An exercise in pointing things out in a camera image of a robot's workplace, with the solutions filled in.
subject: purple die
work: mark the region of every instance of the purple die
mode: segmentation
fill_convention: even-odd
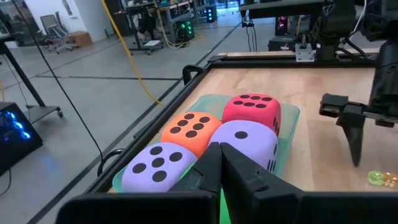
[[[174,143],[147,146],[126,167],[122,178],[124,192],[166,192],[198,158]]]
[[[214,132],[211,142],[227,142],[269,172],[275,171],[278,137],[263,124],[228,121]]]

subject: yellow cable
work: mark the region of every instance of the yellow cable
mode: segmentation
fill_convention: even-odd
[[[4,94],[4,88],[2,87],[2,83],[1,82],[0,82],[0,91],[1,91],[2,101],[5,102],[6,101],[6,96]]]
[[[132,67],[132,69],[134,70],[134,73],[136,74],[136,77],[138,78],[139,83],[141,84],[142,88],[143,88],[144,91],[148,94],[148,96],[150,96],[156,103],[158,103],[159,105],[161,105],[161,106],[164,107],[164,104],[163,104],[162,102],[160,102],[159,100],[157,100],[157,98],[154,97],[154,96],[148,91],[148,89],[146,88],[146,86],[145,86],[145,84],[144,84],[144,81],[142,80],[141,74],[139,73],[139,71],[138,71],[138,69],[137,69],[137,66],[136,66],[136,64],[134,63],[134,60],[132,59],[132,55],[131,55],[131,53],[130,53],[130,50],[129,50],[129,48],[127,47],[126,42],[124,41],[122,35],[120,34],[120,31],[119,31],[117,25],[115,24],[115,22],[113,21],[112,15],[111,15],[111,13],[110,13],[108,7],[107,7],[106,4],[105,4],[105,0],[101,0],[101,2],[102,2],[102,5],[103,5],[103,7],[104,7],[104,9],[105,9],[105,12],[107,13],[107,15],[108,15],[108,17],[109,17],[109,20],[111,21],[111,24],[112,24],[112,26],[113,26],[113,29],[115,30],[116,34],[117,34],[118,37],[119,37],[119,40],[121,41],[121,43],[122,43],[122,45],[123,45],[124,51],[126,51],[126,54],[127,54],[127,56],[129,57],[129,60],[130,60],[130,63],[131,63],[131,67]]]

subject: computer tower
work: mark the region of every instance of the computer tower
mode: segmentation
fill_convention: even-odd
[[[43,145],[15,103],[0,102],[0,175]]]

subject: orange die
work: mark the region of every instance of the orange die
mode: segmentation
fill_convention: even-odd
[[[162,142],[183,146],[199,158],[220,125],[221,121],[211,114],[188,112],[174,118],[166,126],[162,133]]]

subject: wheel caster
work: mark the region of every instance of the wheel caster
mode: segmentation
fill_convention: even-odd
[[[62,111],[58,111],[58,112],[57,112],[57,115],[58,115],[58,117],[63,118],[63,113],[62,113]]]

